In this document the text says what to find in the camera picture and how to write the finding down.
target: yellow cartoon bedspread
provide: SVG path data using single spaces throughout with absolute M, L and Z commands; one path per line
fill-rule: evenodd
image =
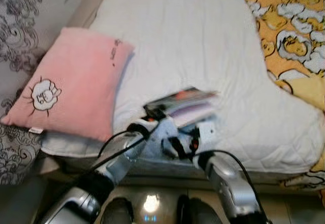
M 270 78 L 325 110 L 324 0 L 246 0 L 254 17 Z M 325 153 L 309 173 L 284 183 L 325 188 Z

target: pillow tag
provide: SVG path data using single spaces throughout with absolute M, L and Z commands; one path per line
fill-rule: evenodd
M 31 127 L 28 131 L 33 134 L 41 134 L 43 132 L 43 129 L 40 129 L 38 127 Z

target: magazine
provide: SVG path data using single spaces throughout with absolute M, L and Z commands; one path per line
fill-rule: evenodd
M 177 127 L 184 127 L 214 113 L 208 99 L 216 97 L 216 92 L 204 92 L 191 87 L 144 106 L 149 116 L 157 112 L 169 115 Z

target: pillowcase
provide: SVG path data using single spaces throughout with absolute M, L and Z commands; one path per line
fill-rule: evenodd
M 64 28 L 1 122 L 106 141 L 115 90 L 133 49 L 87 29 Z

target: black wire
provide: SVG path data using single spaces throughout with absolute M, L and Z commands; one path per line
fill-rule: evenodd
M 159 126 L 159 122 L 158 122 L 157 126 L 156 126 L 153 130 L 151 130 L 151 131 L 149 132 L 149 137 L 150 137 L 150 135 L 151 135 L 151 134 L 152 134 L 152 133 L 157 129 L 158 126 Z M 114 137 L 116 137 L 116 136 L 118 136 L 118 135 L 120 135 L 120 134 L 122 134 L 122 133 L 125 133 L 125 132 L 120 132 L 120 133 L 118 133 L 118 134 L 115 134 Z M 75 178 L 72 182 L 68 183 L 68 184 L 67 184 L 67 185 L 66 185 L 66 186 L 65 186 L 65 187 L 64 187 L 64 188 L 63 188 L 63 189 L 62 189 L 58 194 L 56 194 L 56 197 L 53 198 L 53 201 L 51 201 L 52 203 L 51 203 L 50 206 L 53 206 L 53 205 L 54 205 L 54 204 L 55 204 L 55 203 L 56 203 L 56 202 L 57 202 L 57 201 L 62 197 L 62 195 L 63 195 L 64 193 L 66 193 L 70 188 L 72 188 L 73 186 L 77 185 L 78 182 L 80 181 L 80 179 L 81 179 L 83 176 L 85 176 L 85 175 L 87 175 L 87 174 L 89 174 L 89 173 L 95 171 L 95 170 L 96 170 L 98 167 L 100 167 L 101 165 L 103 165 L 103 164 L 105 164 L 106 162 L 108 162 L 108 161 L 114 159 L 115 157 L 118 157 L 119 155 L 125 153 L 125 152 L 128 151 L 129 149 L 132 149 L 132 148 L 136 147 L 136 146 L 139 145 L 143 140 L 145 140 L 144 137 L 142 137 L 141 139 L 139 139 L 137 142 L 133 143 L 132 145 L 126 147 L 125 149 L 122 149 L 122 150 L 116 152 L 115 154 L 111 155 L 110 157 L 105 158 L 105 159 L 102 160 L 101 162 L 99 162 L 99 163 L 97 163 L 96 165 L 94 165 L 93 167 L 91 167 L 88 171 L 86 171 L 85 173 L 81 174 L 79 177 Z M 34 223 L 39 223 L 39 222 L 41 221 L 41 218 L 43 218 L 43 217 L 45 216 L 45 214 L 47 213 L 48 210 L 49 210 L 48 208 L 45 208 L 45 209 L 44 209 L 44 210 L 39 214 L 39 216 L 36 218 L 36 220 L 35 220 Z
M 265 210 L 264 210 L 264 208 L 263 208 L 263 206 L 262 206 L 262 204 L 261 204 L 261 201 L 260 201 L 260 199 L 259 199 L 259 197 L 258 197 L 258 195 L 257 195 L 257 192 L 256 192 L 256 189 L 255 189 L 255 187 L 254 187 L 254 185 L 253 185 L 253 182 L 252 182 L 252 180 L 250 179 L 250 177 L 249 177 L 249 175 L 248 175 L 248 172 L 246 171 L 244 165 L 241 163 L 241 161 L 240 161 L 237 157 L 235 157 L 233 154 L 231 154 L 231 153 L 228 152 L 228 151 L 218 150 L 218 149 L 202 151 L 202 152 L 199 152 L 199 153 L 194 154 L 194 155 L 193 155 L 193 154 L 190 154 L 190 156 L 192 156 L 192 157 L 194 157 L 194 156 L 200 156 L 201 154 L 205 154 L 205 153 L 209 153 L 209 152 L 219 152 L 219 153 L 227 154 L 227 155 L 229 155 L 231 158 L 233 158 L 233 159 L 238 163 L 238 165 L 239 165 L 240 168 L 242 169 L 242 171 L 243 171 L 243 173 L 244 173 L 244 175 L 245 175 L 245 177 L 246 177 L 246 179 L 247 179 L 248 184 L 249 184 L 249 185 L 251 186 L 251 188 L 253 189 L 253 192 L 254 192 L 254 194 L 255 194 L 256 201 L 257 201 L 257 203 L 258 203 L 258 205 L 259 205 L 259 208 L 260 208 L 260 210 L 261 210 L 261 212 L 262 212 L 262 215 L 263 215 L 263 217 L 264 217 L 264 219 L 265 219 L 265 222 L 267 223 L 267 222 L 268 222 L 268 218 L 267 218 L 266 213 L 265 213 Z
M 107 141 L 103 144 L 103 146 L 101 147 L 100 152 L 98 153 L 97 158 L 101 157 L 101 155 L 102 155 L 102 153 L 103 153 L 105 147 L 106 147 L 106 146 L 107 146 L 107 145 L 108 145 L 108 144 L 109 144 L 113 139 L 115 139 L 115 137 L 117 137 L 117 136 L 119 136 L 119 135 L 121 135 L 121 134 L 124 134 L 124 133 L 126 133 L 126 132 L 128 132 L 128 131 L 127 131 L 127 130 L 125 130 L 125 131 L 121 131 L 121 132 L 119 132 L 119 133 L 114 134 L 112 137 L 110 137 L 109 140 L 107 140 Z

